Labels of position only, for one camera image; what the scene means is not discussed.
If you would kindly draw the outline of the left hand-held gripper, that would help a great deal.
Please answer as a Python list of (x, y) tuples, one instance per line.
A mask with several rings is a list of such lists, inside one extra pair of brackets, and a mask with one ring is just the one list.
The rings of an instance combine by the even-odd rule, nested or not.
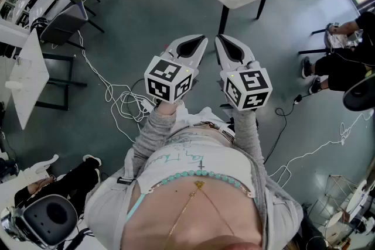
[(207, 44), (205, 35), (188, 35), (154, 56), (144, 72), (147, 94), (170, 104), (181, 99), (193, 86)]

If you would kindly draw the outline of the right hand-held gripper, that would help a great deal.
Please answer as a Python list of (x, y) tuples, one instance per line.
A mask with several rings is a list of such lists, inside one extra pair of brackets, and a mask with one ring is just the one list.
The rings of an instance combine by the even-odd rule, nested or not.
[(221, 65), (221, 90), (228, 103), (239, 111), (264, 107), (272, 93), (272, 85), (265, 68), (250, 48), (231, 36), (215, 37), (217, 61)]

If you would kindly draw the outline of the person's right forearm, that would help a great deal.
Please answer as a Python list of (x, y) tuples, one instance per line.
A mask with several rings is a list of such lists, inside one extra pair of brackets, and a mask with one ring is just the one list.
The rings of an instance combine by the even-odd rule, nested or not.
[(233, 111), (235, 142), (234, 144), (248, 153), (256, 164), (263, 166), (264, 158), (257, 131), (256, 114), (252, 110)]

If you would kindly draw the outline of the person's left forearm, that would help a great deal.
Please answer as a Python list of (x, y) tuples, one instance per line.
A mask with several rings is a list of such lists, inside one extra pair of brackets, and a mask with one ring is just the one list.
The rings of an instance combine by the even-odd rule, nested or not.
[(148, 116), (145, 126), (132, 146), (133, 164), (143, 165), (159, 148), (163, 147), (176, 121), (178, 103), (162, 101)]

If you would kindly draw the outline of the person's white trousers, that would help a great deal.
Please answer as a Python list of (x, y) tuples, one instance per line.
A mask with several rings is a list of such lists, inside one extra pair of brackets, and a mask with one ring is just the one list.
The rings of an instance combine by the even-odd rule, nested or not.
[(183, 101), (181, 101), (176, 109), (176, 121), (172, 127), (171, 134), (175, 134), (178, 131), (189, 128), (189, 126), (199, 123), (199, 122), (213, 122), (215, 124), (229, 127), (229, 124), (222, 121), (218, 116), (212, 113), (210, 107), (204, 107), (197, 114), (190, 114), (188, 109), (185, 107)]

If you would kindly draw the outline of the person's brown belt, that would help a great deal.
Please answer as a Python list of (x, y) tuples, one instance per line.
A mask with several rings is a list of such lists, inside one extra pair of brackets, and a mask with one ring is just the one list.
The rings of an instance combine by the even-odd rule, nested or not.
[(195, 130), (200, 135), (209, 136), (223, 145), (234, 143), (235, 133), (223, 124), (218, 125), (209, 121), (199, 122), (189, 126), (189, 130)]

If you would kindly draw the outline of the person's white printed top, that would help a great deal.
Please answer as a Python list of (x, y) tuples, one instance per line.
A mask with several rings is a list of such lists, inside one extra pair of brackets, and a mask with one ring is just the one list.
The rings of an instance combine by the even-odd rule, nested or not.
[(179, 132), (146, 161), (137, 182), (141, 194), (185, 177), (224, 181), (255, 197), (251, 163), (241, 152), (198, 132)]

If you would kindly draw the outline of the patterned cushion chair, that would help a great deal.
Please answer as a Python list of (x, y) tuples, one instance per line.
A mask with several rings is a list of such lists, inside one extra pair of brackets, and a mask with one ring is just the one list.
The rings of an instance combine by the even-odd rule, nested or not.
[(330, 26), (333, 25), (335, 28), (339, 27), (339, 23), (329, 23), (325, 28), (315, 30), (311, 32), (310, 36), (323, 33), (323, 43), (325, 47), (323, 49), (303, 50), (299, 51), (298, 54), (316, 54), (316, 53), (334, 53), (336, 49), (351, 49), (357, 46), (357, 41), (350, 40), (348, 35), (332, 35), (329, 31)]

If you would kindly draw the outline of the gray backed chair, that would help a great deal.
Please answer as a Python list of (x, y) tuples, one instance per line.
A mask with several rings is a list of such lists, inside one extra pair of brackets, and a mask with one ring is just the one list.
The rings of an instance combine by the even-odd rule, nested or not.
[(91, 21), (84, 7), (83, 1), (73, 4), (47, 22), (46, 27), (39, 34), (39, 40), (62, 46), (69, 44), (79, 49), (85, 49), (82, 45), (70, 41), (70, 38), (78, 32), (86, 23), (94, 26), (100, 32), (105, 31)]

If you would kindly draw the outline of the black helmet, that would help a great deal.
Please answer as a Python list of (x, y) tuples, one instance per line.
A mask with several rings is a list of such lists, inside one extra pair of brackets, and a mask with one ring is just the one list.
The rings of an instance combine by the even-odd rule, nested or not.
[(30, 31), (32, 32), (33, 30), (35, 30), (38, 37), (40, 37), (43, 31), (48, 26), (48, 24), (49, 24), (49, 21), (46, 18), (44, 17), (36, 18), (30, 26)]

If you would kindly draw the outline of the person's bare chest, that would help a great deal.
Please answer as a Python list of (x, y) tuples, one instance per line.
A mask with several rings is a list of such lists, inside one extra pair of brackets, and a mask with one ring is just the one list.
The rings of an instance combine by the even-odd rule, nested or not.
[(220, 180), (187, 177), (147, 194), (125, 224), (121, 250), (262, 250), (253, 199)]

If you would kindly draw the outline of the small white marble table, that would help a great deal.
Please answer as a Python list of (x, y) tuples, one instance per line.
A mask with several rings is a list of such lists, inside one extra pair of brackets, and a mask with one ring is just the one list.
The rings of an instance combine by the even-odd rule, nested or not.
[[(68, 79), (51, 78), (45, 60), (66, 61), (69, 63)], [(43, 53), (39, 37), (35, 30), (31, 32), (12, 69), (9, 81), (22, 83), (21, 90), (11, 90), (18, 120), (21, 128), (25, 129), (34, 107), (50, 108), (67, 111), (69, 109), (69, 87), (87, 87), (86, 83), (73, 81), (73, 64), (75, 58), (57, 54)], [(39, 101), (46, 85), (57, 85), (64, 88), (64, 104), (50, 104)]]

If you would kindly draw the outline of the person's gray cardigan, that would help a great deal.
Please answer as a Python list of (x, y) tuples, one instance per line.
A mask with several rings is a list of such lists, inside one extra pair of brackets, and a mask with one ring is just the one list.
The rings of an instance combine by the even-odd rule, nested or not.
[[(179, 132), (197, 131), (187, 128)], [(170, 133), (166, 141), (177, 133)], [(251, 163), (255, 188), (255, 197), (251, 199), (255, 202), (262, 222), (262, 250), (282, 250), (300, 228), (303, 219), (301, 205), (273, 181), (265, 167), (256, 164), (248, 153), (234, 143), (223, 146), (241, 152)], [(124, 166), (105, 180), (86, 202), (86, 224), (107, 250), (121, 250), (125, 224), (135, 212), (131, 205), (132, 193), (139, 186), (137, 178), (144, 171), (146, 161), (142, 166), (134, 165), (133, 157), (134, 151), (130, 149)], [(136, 203), (140, 204), (146, 195), (141, 194)]]

